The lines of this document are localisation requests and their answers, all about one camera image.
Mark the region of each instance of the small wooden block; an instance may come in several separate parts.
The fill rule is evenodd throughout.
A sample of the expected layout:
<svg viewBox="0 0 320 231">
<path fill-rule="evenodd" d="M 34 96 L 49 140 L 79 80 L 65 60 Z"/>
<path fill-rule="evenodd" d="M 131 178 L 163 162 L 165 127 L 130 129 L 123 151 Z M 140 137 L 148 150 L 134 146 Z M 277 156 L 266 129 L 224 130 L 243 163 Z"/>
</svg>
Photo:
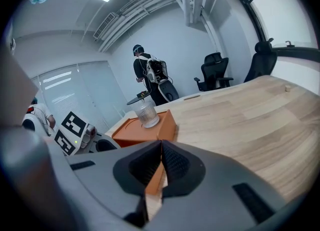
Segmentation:
<svg viewBox="0 0 320 231">
<path fill-rule="evenodd" d="M 289 93 L 289 92 L 291 91 L 291 86 L 290 86 L 290 85 L 286 85 L 286 86 L 285 86 L 285 91 L 286 91 L 287 93 Z"/>
</svg>

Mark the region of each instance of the air vent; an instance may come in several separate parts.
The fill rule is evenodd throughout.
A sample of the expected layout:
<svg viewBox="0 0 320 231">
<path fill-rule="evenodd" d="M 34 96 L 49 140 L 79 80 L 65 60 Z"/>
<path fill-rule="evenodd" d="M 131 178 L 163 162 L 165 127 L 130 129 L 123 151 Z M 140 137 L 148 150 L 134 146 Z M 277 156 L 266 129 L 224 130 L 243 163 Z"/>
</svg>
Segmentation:
<svg viewBox="0 0 320 231">
<path fill-rule="evenodd" d="M 117 17 L 117 14 L 111 12 L 101 23 L 99 28 L 95 31 L 93 37 L 97 40 L 100 38 L 101 34 L 105 31 L 105 29 L 112 23 L 112 21 Z"/>
</svg>

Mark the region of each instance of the orange box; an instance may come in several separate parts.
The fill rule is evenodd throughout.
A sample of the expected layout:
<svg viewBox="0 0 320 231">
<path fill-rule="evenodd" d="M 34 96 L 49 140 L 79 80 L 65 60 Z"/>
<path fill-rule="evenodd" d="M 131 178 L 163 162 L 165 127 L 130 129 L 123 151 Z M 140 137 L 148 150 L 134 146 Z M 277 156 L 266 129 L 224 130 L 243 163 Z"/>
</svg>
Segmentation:
<svg viewBox="0 0 320 231">
<path fill-rule="evenodd" d="M 120 147 L 125 148 L 146 141 L 168 140 L 172 141 L 175 137 L 176 122 L 170 110 L 158 113 L 159 122 L 151 127 L 144 128 L 138 118 L 126 120 L 113 134 L 112 138 Z M 156 195 L 164 172 L 162 163 L 156 169 L 145 192 L 149 195 Z"/>
</svg>

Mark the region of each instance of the window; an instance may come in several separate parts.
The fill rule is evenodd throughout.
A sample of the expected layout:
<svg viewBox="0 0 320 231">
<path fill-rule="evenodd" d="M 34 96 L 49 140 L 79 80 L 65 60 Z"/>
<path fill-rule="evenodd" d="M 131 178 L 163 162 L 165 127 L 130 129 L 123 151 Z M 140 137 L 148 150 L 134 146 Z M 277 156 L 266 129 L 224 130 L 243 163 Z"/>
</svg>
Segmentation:
<svg viewBox="0 0 320 231">
<path fill-rule="evenodd" d="M 240 1 L 253 23 L 259 41 L 273 38 L 272 48 L 278 56 L 319 62 L 319 38 L 301 0 Z"/>
<path fill-rule="evenodd" d="M 106 61 L 66 66 L 32 81 L 40 89 L 38 102 L 47 105 L 58 126 L 73 111 L 105 133 L 131 110 Z"/>
</svg>

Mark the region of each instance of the black cap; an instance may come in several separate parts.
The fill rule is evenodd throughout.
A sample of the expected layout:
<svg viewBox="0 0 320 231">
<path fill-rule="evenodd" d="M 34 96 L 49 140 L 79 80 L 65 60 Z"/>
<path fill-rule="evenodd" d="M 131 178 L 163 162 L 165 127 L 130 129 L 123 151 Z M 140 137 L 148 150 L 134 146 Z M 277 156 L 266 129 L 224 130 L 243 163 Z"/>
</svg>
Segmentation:
<svg viewBox="0 0 320 231">
<path fill-rule="evenodd" d="M 145 49 L 140 45 L 140 44 L 136 44 L 134 47 L 133 47 L 133 56 L 135 56 L 135 53 L 138 52 L 138 53 L 144 53 L 145 52 Z"/>
</svg>

